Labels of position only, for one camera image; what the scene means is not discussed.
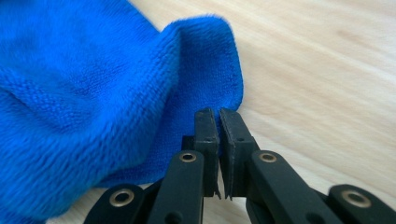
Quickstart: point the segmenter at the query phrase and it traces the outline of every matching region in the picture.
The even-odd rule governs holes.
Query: blue microfiber towel
[[[125,0],[0,1],[0,223],[43,223],[94,186],[156,181],[194,112],[236,109],[242,94],[220,18],[159,33]]]

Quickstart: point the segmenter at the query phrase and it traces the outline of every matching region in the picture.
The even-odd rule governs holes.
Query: light wood surface
[[[239,110],[262,149],[314,189],[348,183],[396,209],[396,2],[133,0],[159,30],[216,13],[245,79]],[[63,217],[82,223],[95,189]],[[205,199],[204,223],[249,223],[244,200]]]

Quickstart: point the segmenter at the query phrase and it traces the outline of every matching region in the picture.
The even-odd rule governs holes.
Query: wood grain
[[[239,110],[262,149],[314,189],[367,189],[396,209],[396,2],[132,1],[161,30],[218,14],[245,80]],[[49,223],[82,223],[102,189]],[[204,223],[249,223],[243,200],[205,200]]]

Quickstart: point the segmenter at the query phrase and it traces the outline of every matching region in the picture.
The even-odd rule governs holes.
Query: screw hole
[[[134,200],[134,193],[129,189],[120,189],[111,194],[110,204],[114,207],[123,207]]]
[[[165,217],[166,224],[180,224],[183,220],[183,215],[179,212],[171,212]]]
[[[266,162],[274,162],[274,161],[276,161],[276,156],[274,156],[271,153],[264,152],[264,153],[260,154],[260,159],[262,161],[266,161]]]
[[[195,156],[192,153],[183,153],[180,155],[179,157],[182,161],[184,162],[192,162],[195,161],[197,159],[197,156]]]
[[[371,206],[371,201],[366,196],[357,192],[356,190],[344,190],[341,195],[344,200],[360,208],[368,208]]]
[[[315,213],[306,214],[306,220],[308,220],[311,224],[325,224],[323,218]]]

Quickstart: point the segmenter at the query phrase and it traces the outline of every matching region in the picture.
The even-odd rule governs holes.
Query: wooden table
[[[259,146],[314,189],[348,183],[396,209],[396,2],[132,2],[159,30],[208,13],[228,20],[245,79],[239,112]],[[82,223],[103,191],[49,223]],[[204,223],[249,223],[244,200],[205,199]]]

